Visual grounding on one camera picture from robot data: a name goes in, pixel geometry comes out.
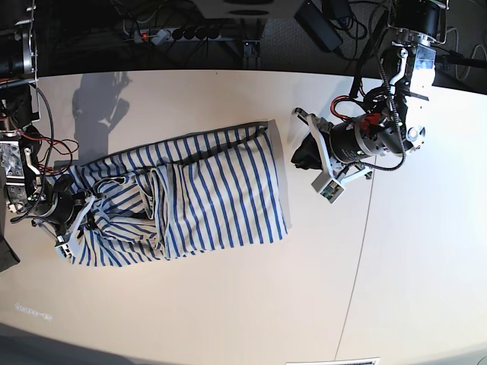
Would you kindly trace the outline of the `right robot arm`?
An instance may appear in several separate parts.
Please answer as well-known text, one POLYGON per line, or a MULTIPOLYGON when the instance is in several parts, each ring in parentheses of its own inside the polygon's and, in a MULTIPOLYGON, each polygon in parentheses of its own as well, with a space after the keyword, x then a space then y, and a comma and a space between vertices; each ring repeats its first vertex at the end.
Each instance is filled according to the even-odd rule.
POLYGON ((72 252, 94 197, 69 191, 73 180, 48 167, 56 145, 53 134, 35 128, 47 99, 37 85, 34 1, 1 3, 1 174, 5 207, 14 222, 30 219, 50 233, 58 249, 72 252))

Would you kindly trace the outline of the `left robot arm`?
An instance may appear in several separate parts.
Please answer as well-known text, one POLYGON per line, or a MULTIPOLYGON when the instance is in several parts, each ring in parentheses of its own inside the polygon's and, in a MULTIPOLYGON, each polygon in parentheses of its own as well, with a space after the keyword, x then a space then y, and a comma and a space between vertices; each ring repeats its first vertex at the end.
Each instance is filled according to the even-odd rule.
POLYGON ((310 132, 291 162, 302 170, 321 170, 344 181, 355 167, 370 176, 377 155, 399 163, 425 142, 428 92, 435 78, 434 45, 446 40, 447 1, 379 1, 368 18, 366 43, 348 94, 337 96, 330 112, 338 124, 301 108, 293 113, 310 132))

